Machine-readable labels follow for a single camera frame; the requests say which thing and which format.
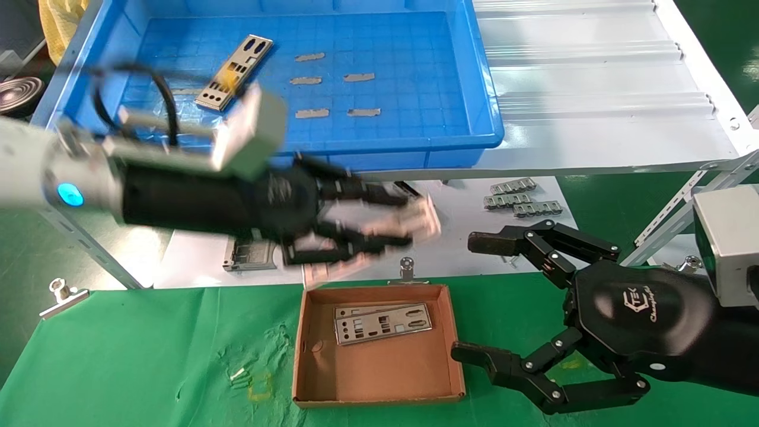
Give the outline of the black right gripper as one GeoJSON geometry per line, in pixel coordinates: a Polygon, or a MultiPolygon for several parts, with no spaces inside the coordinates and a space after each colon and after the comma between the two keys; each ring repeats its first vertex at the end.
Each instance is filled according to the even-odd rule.
{"type": "Polygon", "coordinates": [[[650,386],[635,372],[672,382],[699,378],[700,343],[719,313],[705,276],[620,266],[613,263],[616,245],[556,221],[472,232],[467,248],[523,256],[557,288],[572,289],[574,327],[526,358],[496,347],[452,344],[452,359],[483,368],[491,385],[519,391],[542,413],[555,415],[637,403],[650,386]],[[565,255],[592,265],[578,271],[565,255]],[[551,381],[548,371],[577,349],[614,378],[551,381]]]}

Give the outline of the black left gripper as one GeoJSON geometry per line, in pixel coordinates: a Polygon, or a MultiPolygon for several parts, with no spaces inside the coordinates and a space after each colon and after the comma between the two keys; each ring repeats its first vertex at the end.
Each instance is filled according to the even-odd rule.
{"type": "Polygon", "coordinates": [[[122,182],[125,224],[230,236],[258,230],[266,240],[282,243],[282,261],[287,266],[348,262],[361,254],[382,255],[388,247],[404,248],[414,242],[409,233],[365,234],[337,221],[315,222],[320,197],[381,206],[406,206],[412,198],[381,184],[333,173],[330,164],[314,157],[296,157],[287,167],[267,163],[253,177],[128,165],[122,182]],[[296,239],[310,232],[333,246],[296,248],[296,239]]]}

